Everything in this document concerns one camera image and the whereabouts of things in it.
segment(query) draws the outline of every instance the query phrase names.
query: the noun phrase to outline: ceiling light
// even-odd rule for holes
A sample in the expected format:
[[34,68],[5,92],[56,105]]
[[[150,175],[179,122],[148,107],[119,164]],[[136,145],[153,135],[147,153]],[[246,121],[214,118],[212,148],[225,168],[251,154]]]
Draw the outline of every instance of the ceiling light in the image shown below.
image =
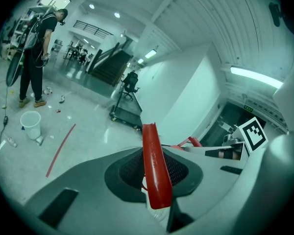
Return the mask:
[[145,58],[150,58],[150,57],[152,57],[152,56],[154,56],[155,54],[157,54],[157,52],[154,50],[154,49],[152,49],[146,56],[145,56]]
[[262,75],[262,74],[259,74],[259,73],[253,72],[253,71],[244,70],[244,69],[236,68],[236,67],[232,66],[231,72],[236,75],[249,77],[249,78],[258,80],[260,82],[269,84],[277,89],[279,89],[283,85],[282,82],[280,82],[272,77],[268,77],[268,76],[265,76],[265,75]]

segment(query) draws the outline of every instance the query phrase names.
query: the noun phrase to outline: black slot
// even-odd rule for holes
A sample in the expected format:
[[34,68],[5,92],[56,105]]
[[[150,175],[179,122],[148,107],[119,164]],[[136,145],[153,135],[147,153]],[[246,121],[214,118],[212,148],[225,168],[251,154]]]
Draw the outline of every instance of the black slot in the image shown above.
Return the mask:
[[77,195],[78,192],[76,190],[64,189],[39,218],[51,227],[56,228]]
[[242,169],[231,167],[231,166],[227,166],[227,165],[222,166],[220,168],[220,170],[224,170],[224,171],[227,171],[227,172],[230,172],[230,173],[234,173],[234,174],[238,174],[238,175],[240,175],[240,173],[243,171]]

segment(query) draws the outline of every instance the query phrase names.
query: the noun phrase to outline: black pants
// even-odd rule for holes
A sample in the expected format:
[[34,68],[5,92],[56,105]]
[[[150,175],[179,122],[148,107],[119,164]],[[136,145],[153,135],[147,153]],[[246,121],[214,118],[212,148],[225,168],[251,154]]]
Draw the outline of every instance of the black pants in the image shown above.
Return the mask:
[[42,61],[40,58],[37,59],[30,50],[24,52],[24,67],[21,77],[21,88],[20,88],[20,100],[23,100],[26,97],[26,92],[31,81],[31,87],[35,94],[35,100],[38,101],[41,99],[41,94],[43,92],[43,68]]

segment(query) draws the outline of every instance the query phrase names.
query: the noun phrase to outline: person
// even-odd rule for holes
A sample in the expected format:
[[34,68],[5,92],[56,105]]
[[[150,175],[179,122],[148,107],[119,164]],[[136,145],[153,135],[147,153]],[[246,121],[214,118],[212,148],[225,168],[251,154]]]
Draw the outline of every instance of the person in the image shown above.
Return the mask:
[[31,82],[31,87],[35,94],[34,107],[46,105],[47,102],[42,98],[43,59],[48,59],[48,46],[52,32],[54,32],[57,23],[63,22],[67,15],[68,11],[66,9],[60,9],[54,13],[44,15],[38,29],[37,43],[32,49],[24,51],[24,67],[21,76],[19,101],[20,108],[23,108],[30,101],[26,97],[29,82]]
[[87,55],[88,51],[86,49],[83,49],[82,53],[79,56],[79,63],[84,63],[86,60],[86,55]]

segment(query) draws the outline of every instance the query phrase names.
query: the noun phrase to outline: ceiling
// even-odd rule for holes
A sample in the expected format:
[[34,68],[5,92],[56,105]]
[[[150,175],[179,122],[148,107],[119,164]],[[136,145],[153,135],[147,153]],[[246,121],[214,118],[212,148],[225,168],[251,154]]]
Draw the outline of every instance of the ceiling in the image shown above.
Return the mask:
[[[270,117],[269,110],[277,110],[272,100],[275,89],[230,72],[236,65],[280,81],[290,73],[294,35],[283,20],[280,27],[273,24],[270,2],[280,4],[279,0],[84,0],[82,6],[86,13],[109,18],[137,36],[137,58],[153,48],[157,55],[149,60],[212,42],[222,62],[228,97],[238,100],[245,93],[267,107],[259,110]],[[91,11],[89,3],[96,9]],[[115,11],[120,19],[113,16]]]
[[[89,7],[90,4],[93,4],[95,8],[91,9]],[[119,11],[119,9],[115,8],[114,6],[109,6],[107,4],[102,4],[91,0],[84,1],[81,6],[84,8],[84,12],[88,13],[89,15],[100,16],[109,19],[111,22],[113,22],[113,24],[118,25],[119,28],[126,29],[126,34],[131,39],[136,42],[139,41],[139,38],[145,28],[145,24],[141,23],[139,20],[133,18],[123,11]],[[121,17],[116,18],[114,16],[115,12],[119,12]]]

